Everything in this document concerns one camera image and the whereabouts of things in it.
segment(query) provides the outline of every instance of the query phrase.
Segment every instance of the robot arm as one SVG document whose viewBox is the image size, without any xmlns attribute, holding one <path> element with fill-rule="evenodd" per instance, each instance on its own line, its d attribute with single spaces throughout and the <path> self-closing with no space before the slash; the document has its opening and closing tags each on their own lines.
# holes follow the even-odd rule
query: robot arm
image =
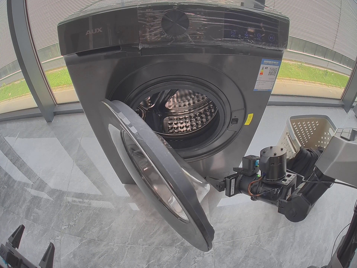
<svg viewBox="0 0 357 268">
<path fill-rule="evenodd" d="M 235 174 L 224 179 L 208 176 L 206 180 L 228 197 L 242 193 L 275 205 L 292 222 L 305 219 L 335 179 L 357 188 L 357 129 L 338 128 L 325 149 L 301 147 L 288 161 L 286 152 L 284 147 L 266 147 L 260 156 L 243 157 L 243 166 L 233 168 Z M 357 204 L 347 234 L 324 268 L 348 268 L 356 249 Z"/>
</svg>

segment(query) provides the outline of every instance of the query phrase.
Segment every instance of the glass wall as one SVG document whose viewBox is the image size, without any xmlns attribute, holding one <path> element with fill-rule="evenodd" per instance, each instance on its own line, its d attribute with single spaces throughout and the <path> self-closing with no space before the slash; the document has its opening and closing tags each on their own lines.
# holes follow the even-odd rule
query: glass wall
<svg viewBox="0 0 357 268">
<path fill-rule="evenodd" d="M 7 0 L 0 0 L 0 114 L 37 107 L 12 45 Z"/>
<path fill-rule="evenodd" d="M 36 50 L 58 104 L 77 102 L 78 97 L 60 54 L 57 24 L 95 1 L 26 1 Z M 273 94 L 341 98 L 357 56 L 356 0 L 266 0 L 266 5 L 291 20 Z M 0 0 L 0 11 L 7 27 L 0 33 L 0 113 L 35 107 L 12 47 L 6 0 Z"/>
<path fill-rule="evenodd" d="M 266 0 L 290 18 L 273 94 L 340 99 L 357 57 L 355 0 Z"/>
</svg>

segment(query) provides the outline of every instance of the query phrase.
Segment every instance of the yellow warning label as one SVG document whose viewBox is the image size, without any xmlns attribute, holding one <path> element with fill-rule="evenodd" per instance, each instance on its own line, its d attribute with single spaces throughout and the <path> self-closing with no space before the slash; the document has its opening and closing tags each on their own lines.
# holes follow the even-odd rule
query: yellow warning label
<svg viewBox="0 0 357 268">
<path fill-rule="evenodd" d="M 248 114 L 247 121 L 244 123 L 244 125 L 249 125 L 253 119 L 253 113 Z"/>
</svg>

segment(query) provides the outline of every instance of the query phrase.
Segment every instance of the grass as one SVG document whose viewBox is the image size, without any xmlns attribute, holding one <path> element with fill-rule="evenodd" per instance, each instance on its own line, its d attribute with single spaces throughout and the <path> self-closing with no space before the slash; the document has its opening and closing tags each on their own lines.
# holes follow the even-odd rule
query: grass
<svg viewBox="0 0 357 268">
<path fill-rule="evenodd" d="M 67 68 L 47 71 L 46 76 L 51 88 L 72 85 Z M 292 63 L 283 61 L 280 66 L 278 78 L 300 79 L 337 87 L 345 87 L 349 77 L 327 69 L 319 69 L 313 66 L 308 66 L 302 62 Z M 29 93 L 30 90 L 25 80 L 11 83 L 9 85 L 3 84 L 0 87 L 0 101 Z"/>
<path fill-rule="evenodd" d="M 67 68 L 46 72 L 48 83 L 51 88 L 72 85 Z M 25 80 L 3 84 L 0 87 L 0 101 L 29 94 L 30 90 Z"/>
<path fill-rule="evenodd" d="M 336 87 L 345 87 L 349 76 L 327 69 L 308 66 L 302 62 L 291 63 L 283 61 L 279 69 L 278 78 L 301 79 L 310 82 L 325 83 Z"/>
</svg>

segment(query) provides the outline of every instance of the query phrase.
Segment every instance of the aux logo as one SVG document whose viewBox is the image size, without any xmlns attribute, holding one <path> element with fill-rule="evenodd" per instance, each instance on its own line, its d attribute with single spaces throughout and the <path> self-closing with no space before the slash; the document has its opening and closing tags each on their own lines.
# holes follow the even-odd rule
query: aux logo
<svg viewBox="0 0 357 268">
<path fill-rule="evenodd" d="M 95 34 L 95 33 L 99 33 L 99 32 L 101 32 L 102 31 L 102 28 L 96 28 L 95 30 L 88 30 L 87 31 L 87 33 L 86 33 L 86 35 L 88 35 L 88 34 Z"/>
</svg>

